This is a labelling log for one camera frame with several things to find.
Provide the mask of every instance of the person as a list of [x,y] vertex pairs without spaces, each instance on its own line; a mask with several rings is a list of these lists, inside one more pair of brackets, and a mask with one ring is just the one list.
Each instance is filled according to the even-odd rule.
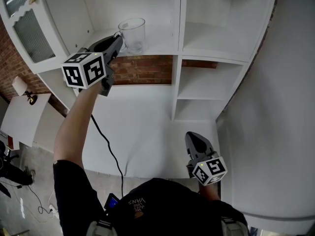
[[94,235],[91,225],[101,221],[108,221],[112,235],[118,236],[248,235],[243,214],[220,201],[210,185],[200,186],[198,194],[179,183],[154,178],[130,191],[106,215],[82,162],[100,89],[97,83],[79,93],[56,136],[53,168],[63,235]]

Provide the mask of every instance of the tiled floor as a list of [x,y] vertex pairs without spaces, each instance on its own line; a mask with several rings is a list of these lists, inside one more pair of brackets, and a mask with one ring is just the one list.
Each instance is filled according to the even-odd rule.
[[[53,155],[45,150],[34,147],[22,147],[17,153],[20,155],[20,158],[12,161],[14,165],[20,167],[20,169],[28,166],[30,169],[36,171],[35,183],[31,188],[40,198],[42,206],[49,210],[48,200],[52,194],[50,203],[57,207],[55,193],[53,193]],[[97,196],[101,204],[105,204],[108,194],[111,192],[120,197],[120,177],[98,174],[92,171],[86,171],[86,173],[92,187],[97,191]],[[0,180],[10,183],[5,178],[0,178]],[[124,195],[147,180],[125,177]],[[187,186],[193,191],[198,190],[196,179],[175,179],[174,181]],[[43,214],[38,213],[38,199],[27,187],[21,189],[8,185],[6,187],[11,193],[12,198],[10,199],[0,192],[0,222],[11,234],[30,230],[29,235],[32,236],[62,236],[59,220],[53,217],[52,214],[46,214],[46,212]]]

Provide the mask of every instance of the power outlet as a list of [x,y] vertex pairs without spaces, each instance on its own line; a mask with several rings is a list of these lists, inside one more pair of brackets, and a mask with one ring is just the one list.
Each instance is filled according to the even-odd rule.
[[53,210],[53,215],[59,219],[59,212],[53,205],[49,205],[49,209]]

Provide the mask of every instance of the shelf compartment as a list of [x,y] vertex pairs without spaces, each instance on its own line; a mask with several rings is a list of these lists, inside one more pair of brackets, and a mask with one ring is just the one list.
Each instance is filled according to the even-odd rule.
[[70,53],[113,35],[120,22],[132,17],[146,21],[148,48],[144,55],[178,51],[180,0],[47,0],[47,3]]
[[[89,48],[95,42],[111,36],[117,32],[117,29],[105,29],[95,31],[88,41],[83,45]],[[172,28],[170,25],[146,25],[146,43],[147,49],[141,55],[172,55],[175,54]],[[127,52],[120,52],[121,56],[132,56]]]
[[182,67],[178,99],[227,100],[242,69],[224,62],[216,69]]
[[248,61],[270,0],[187,0],[184,53]]
[[225,104],[222,100],[177,100],[175,120],[215,120]]

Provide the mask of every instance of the white door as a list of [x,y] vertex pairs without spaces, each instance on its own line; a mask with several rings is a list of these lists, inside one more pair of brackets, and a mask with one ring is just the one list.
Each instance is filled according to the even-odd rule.
[[60,68],[69,53],[46,0],[2,0],[0,14],[12,42],[33,73]]

